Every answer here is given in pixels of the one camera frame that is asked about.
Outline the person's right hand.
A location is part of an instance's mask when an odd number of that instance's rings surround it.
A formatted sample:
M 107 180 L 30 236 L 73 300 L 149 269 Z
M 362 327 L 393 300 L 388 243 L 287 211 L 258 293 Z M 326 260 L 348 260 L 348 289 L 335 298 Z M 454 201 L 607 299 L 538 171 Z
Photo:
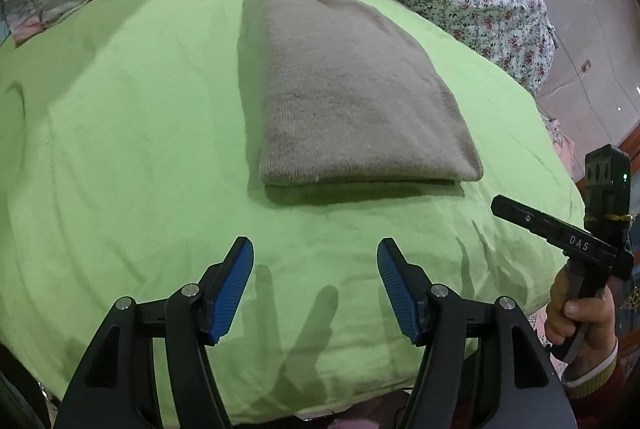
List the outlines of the person's right hand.
M 615 305 L 610 288 L 597 297 L 570 299 L 570 274 L 563 267 L 550 288 L 544 332 L 552 345 L 562 345 L 578 327 L 587 327 L 575 360 L 565 368 L 564 377 L 574 381 L 602 364 L 616 349 Z

